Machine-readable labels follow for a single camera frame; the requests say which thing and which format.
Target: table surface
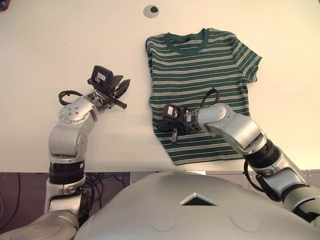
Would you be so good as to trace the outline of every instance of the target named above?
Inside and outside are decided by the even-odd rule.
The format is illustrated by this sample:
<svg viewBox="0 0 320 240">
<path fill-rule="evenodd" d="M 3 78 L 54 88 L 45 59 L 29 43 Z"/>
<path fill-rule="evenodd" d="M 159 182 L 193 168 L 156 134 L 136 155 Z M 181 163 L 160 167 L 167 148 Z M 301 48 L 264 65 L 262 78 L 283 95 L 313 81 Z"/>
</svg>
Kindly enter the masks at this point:
<svg viewBox="0 0 320 240">
<path fill-rule="evenodd" d="M 159 15 L 143 9 L 156 5 Z M 145 40 L 230 31 L 263 57 L 249 85 L 252 118 L 301 169 L 320 169 L 318 0 L 12 0 L 0 12 L 0 172 L 47 172 L 58 93 L 91 91 L 93 66 L 131 79 L 128 104 L 89 136 L 88 172 L 240 170 L 243 161 L 175 167 L 152 130 Z"/>
</svg>

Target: white stripe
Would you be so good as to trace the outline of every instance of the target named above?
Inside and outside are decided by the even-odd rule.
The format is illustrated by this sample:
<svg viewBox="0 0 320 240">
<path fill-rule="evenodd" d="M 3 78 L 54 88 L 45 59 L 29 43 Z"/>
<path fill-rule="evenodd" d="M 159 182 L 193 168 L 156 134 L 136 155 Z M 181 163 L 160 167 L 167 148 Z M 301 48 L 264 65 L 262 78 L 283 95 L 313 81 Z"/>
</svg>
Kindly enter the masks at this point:
<svg viewBox="0 0 320 240">
<path fill-rule="evenodd" d="M 175 161 L 173 160 L 173 163 L 175 165 L 180 164 L 191 164 L 191 163 L 202 163 L 202 162 L 209 162 L 209 161 L 216 161 L 216 160 L 224 160 L 224 159 L 243 159 L 243 157 L 239 154 L 233 154 L 233 155 L 219 155 L 219 156 L 209 156 L 209 157 L 201 157 L 201 158 L 192 158 L 192 159 L 186 159 L 186 160 L 179 160 Z"/>
<path fill-rule="evenodd" d="M 172 137 L 168 137 L 168 139 L 166 139 L 167 141 L 170 141 L 172 139 Z M 208 139 L 208 140 L 201 140 L 201 139 L 199 139 L 198 141 L 186 141 L 186 142 L 179 142 L 179 141 L 177 141 L 176 142 L 176 146 L 178 146 L 179 144 L 195 144 L 195 143 L 204 143 L 204 142 L 215 142 L 215 141 L 221 141 L 221 140 L 223 140 L 223 139 L 221 139 L 221 138 L 212 138 L 212 139 Z M 172 145 L 172 143 L 168 143 L 168 144 L 162 144 L 163 146 L 170 146 L 170 145 Z"/>
<path fill-rule="evenodd" d="M 221 151 L 209 151 L 209 152 L 200 152 L 200 153 L 186 153 L 186 154 L 181 154 L 177 156 L 172 156 L 172 158 L 177 158 L 177 157 L 183 157 L 183 156 L 190 156 L 190 155 L 199 155 L 199 154 L 214 154 L 214 153 L 225 153 L 225 152 L 235 152 L 235 150 L 221 150 Z"/>
<path fill-rule="evenodd" d="M 229 56 L 219 56 L 219 57 L 211 57 L 211 58 L 202 58 L 202 59 L 194 59 L 189 61 L 174 61 L 174 62 L 166 62 L 166 61 L 159 61 L 155 58 L 152 59 L 153 62 L 159 63 L 166 66 L 172 66 L 172 65 L 179 65 L 179 64 L 192 64 L 192 63 L 201 63 L 201 62 L 207 62 L 207 61 L 214 61 L 214 60 L 223 60 L 223 59 L 233 59 L 232 55 Z"/>
<path fill-rule="evenodd" d="M 152 92 L 150 97 L 153 96 L 181 96 L 181 95 L 189 95 L 189 94 L 197 94 L 197 93 L 205 93 L 206 91 L 209 91 L 212 89 L 212 86 L 204 87 L 197 90 L 189 90 L 189 91 L 179 91 L 179 92 Z"/>
<path fill-rule="evenodd" d="M 220 51 L 220 50 L 227 50 L 227 49 L 232 49 L 232 46 L 204 48 L 204 49 L 200 50 L 199 52 L 204 53 L 204 52 L 209 52 L 209 51 Z"/>
<path fill-rule="evenodd" d="M 219 40 L 225 40 L 225 39 L 228 39 L 228 38 L 232 38 L 232 37 L 234 37 L 234 36 L 236 36 L 236 35 L 234 35 L 234 34 L 229 34 L 229 35 L 226 35 L 226 36 L 220 36 L 220 37 L 216 37 L 215 39 L 208 39 L 208 43 L 214 43 L 214 42 L 216 42 L 216 41 L 219 41 Z"/>
<path fill-rule="evenodd" d="M 241 67 L 239 68 L 240 72 L 243 73 L 242 69 L 247 65 L 247 62 L 250 60 L 250 58 L 255 54 L 254 52 L 252 52 L 250 50 L 250 53 L 248 53 L 247 57 L 246 57 L 246 61 L 244 63 L 241 64 Z"/>
<path fill-rule="evenodd" d="M 238 97 L 238 96 L 228 97 L 228 98 L 226 98 L 226 97 L 221 97 L 220 99 L 222 99 L 222 100 L 239 99 L 239 100 L 240 100 L 240 97 Z M 199 104 L 199 106 L 200 106 L 200 103 L 201 103 L 201 102 L 202 102 L 202 99 L 199 99 L 199 100 L 189 100 L 189 101 L 181 101 L 181 102 L 179 102 L 178 104 L 179 104 L 180 106 L 181 106 L 181 105 L 188 105 L 188 104 Z M 164 104 L 153 104 L 153 103 L 150 103 L 150 106 L 153 107 L 153 108 L 155 108 L 155 109 L 162 109 L 162 108 L 164 108 L 166 105 L 167 105 L 167 102 L 164 103 Z M 235 106 L 230 106 L 230 107 L 231 107 L 232 110 L 240 110 L 240 109 L 248 108 L 249 105 L 248 105 L 248 104 L 245 104 L 245 105 L 242 105 L 242 106 L 237 106 L 237 107 L 235 107 Z M 157 119 L 162 119 L 161 116 L 159 116 L 159 118 L 158 118 L 158 116 L 152 115 L 152 117 L 155 117 L 155 118 L 157 118 Z"/>
<path fill-rule="evenodd" d="M 214 70 L 220 70 L 220 69 L 230 69 L 232 67 L 236 67 L 236 66 L 233 64 L 233 65 L 227 65 L 227 66 L 215 66 L 215 67 L 208 67 L 208 68 L 202 68 L 202 69 L 192 69 L 192 70 L 185 70 L 185 71 L 158 71 L 158 70 L 153 70 L 153 73 L 156 73 L 156 74 L 191 74 L 191 73 L 214 71 Z"/>
<path fill-rule="evenodd" d="M 216 144 L 209 144 L 209 145 L 201 145 L 201 146 L 185 146 L 185 147 L 177 147 L 166 149 L 168 153 L 174 153 L 179 151 L 186 151 L 186 150 L 200 150 L 200 149 L 212 149 L 212 148 L 221 148 L 221 147 L 229 147 L 228 143 L 216 143 Z"/>
<path fill-rule="evenodd" d="M 180 55 L 180 53 L 177 53 L 177 52 L 171 52 L 171 53 L 160 53 L 158 52 L 156 49 L 154 48 L 151 48 L 150 49 L 150 52 L 155 52 L 156 54 L 160 55 L 160 56 L 176 56 L 176 55 Z"/>
<path fill-rule="evenodd" d="M 190 40 L 190 41 L 185 41 L 182 43 L 176 43 L 173 44 L 174 46 L 180 46 L 180 45 L 186 45 L 186 44 L 201 44 L 203 42 L 203 40 Z"/>
<path fill-rule="evenodd" d="M 180 68 L 180 69 L 185 69 L 185 68 L 192 68 L 192 67 L 202 67 L 206 65 L 216 65 L 216 64 L 224 64 L 224 63 L 235 63 L 233 60 L 232 61 L 220 61 L 220 62 L 211 62 L 211 63 L 206 63 L 206 64 L 198 64 L 198 65 L 189 65 L 189 66 L 169 66 L 169 67 L 162 67 L 159 65 L 153 65 L 156 68 L 159 69 L 174 69 L 174 68 Z"/>
<path fill-rule="evenodd" d="M 242 42 L 237 39 L 232 47 L 234 47 L 235 45 L 237 45 L 237 46 L 232 51 L 232 55 L 236 54 L 236 52 L 239 50 L 240 46 L 242 45 Z"/>
<path fill-rule="evenodd" d="M 249 66 L 246 67 L 246 69 L 243 71 L 243 75 L 246 75 L 249 68 L 251 68 L 256 62 L 257 60 L 259 59 L 259 56 L 257 55 L 254 60 L 249 64 Z"/>
<path fill-rule="evenodd" d="M 236 70 L 233 71 L 225 71 L 225 72 L 221 72 L 221 74 L 226 74 L 226 73 L 231 73 L 231 72 L 235 72 Z M 227 75 L 227 76 L 215 76 L 215 77 L 210 77 L 210 78 L 200 78 L 200 79 L 194 79 L 194 80 L 186 80 L 186 81 L 153 81 L 152 82 L 152 86 L 153 85 L 183 85 L 183 84 L 191 84 L 191 83 L 199 83 L 199 82 L 205 82 L 205 81 L 212 81 L 212 80 L 222 80 L 222 79 L 230 79 L 230 78 L 236 78 L 236 77 L 243 77 L 243 75 L 241 73 L 238 74 L 232 74 L 232 75 Z M 157 77 L 153 77 L 153 78 L 166 78 L 164 76 L 157 76 Z M 170 77 L 171 79 L 175 78 L 175 79 L 185 79 L 188 78 L 187 76 L 184 77 L 178 77 L 178 76 L 172 76 Z"/>
<path fill-rule="evenodd" d="M 206 83 L 206 84 L 201 84 L 201 85 L 195 85 L 195 86 L 184 86 L 184 87 L 167 87 L 167 86 L 164 86 L 164 87 L 153 87 L 152 89 L 154 90 L 154 89 L 166 89 L 166 90 L 168 90 L 168 89 L 189 89 L 189 88 L 197 88 L 197 87 L 202 87 L 202 86 L 206 86 L 206 85 L 217 85 L 217 84 L 226 84 L 226 83 L 235 83 L 235 81 L 224 81 L 224 82 L 208 82 L 208 83 Z M 217 89 L 217 90 L 224 90 L 224 89 L 235 89 L 235 88 L 238 88 L 238 87 L 240 87 L 240 86 L 243 86 L 243 85 L 246 85 L 245 83 L 243 83 L 243 82 L 240 82 L 240 83 L 238 83 L 237 85 L 231 85 L 231 86 L 217 86 L 217 87 L 214 87 L 215 89 Z"/>
<path fill-rule="evenodd" d="M 201 132 L 201 133 L 196 133 L 196 134 L 189 134 L 189 135 L 179 136 L 179 139 L 203 138 L 203 137 L 209 137 L 209 136 L 210 136 L 209 133 Z M 160 141 L 162 141 L 162 140 L 171 140 L 172 137 L 158 137 L 158 139 Z"/>
<path fill-rule="evenodd" d="M 209 54 L 201 54 L 201 56 L 211 56 L 211 55 L 228 54 L 228 53 L 232 53 L 232 51 L 209 53 Z M 158 59 L 162 59 L 162 60 L 181 60 L 181 59 L 189 59 L 189 58 L 199 59 L 199 55 L 194 55 L 194 56 L 182 56 L 182 57 L 178 57 L 178 58 L 161 58 L 161 57 L 156 56 L 156 55 L 155 55 L 155 57 L 157 57 Z"/>
</svg>

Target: green striped t-shirt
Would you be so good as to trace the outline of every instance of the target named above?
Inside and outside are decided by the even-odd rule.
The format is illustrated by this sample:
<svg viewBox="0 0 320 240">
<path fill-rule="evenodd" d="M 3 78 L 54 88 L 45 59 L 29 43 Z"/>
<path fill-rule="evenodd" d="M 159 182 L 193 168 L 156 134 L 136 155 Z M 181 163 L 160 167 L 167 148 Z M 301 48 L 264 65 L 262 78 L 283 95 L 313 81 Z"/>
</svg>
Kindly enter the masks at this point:
<svg viewBox="0 0 320 240">
<path fill-rule="evenodd" d="M 214 28 L 197 34 L 171 33 L 149 37 L 145 43 L 152 77 L 153 130 L 175 165 L 242 159 L 220 136 L 196 133 L 179 136 L 157 130 L 166 104 L 192 111 L 199 108 L 208 90 L 216 88 L 220 103 L 236 113 L 250 116 L 247 84 L 257 81 L 261 57 L 235 34 Z M 211 105 L 215 95 L 206 100 Z"/>
</svg>

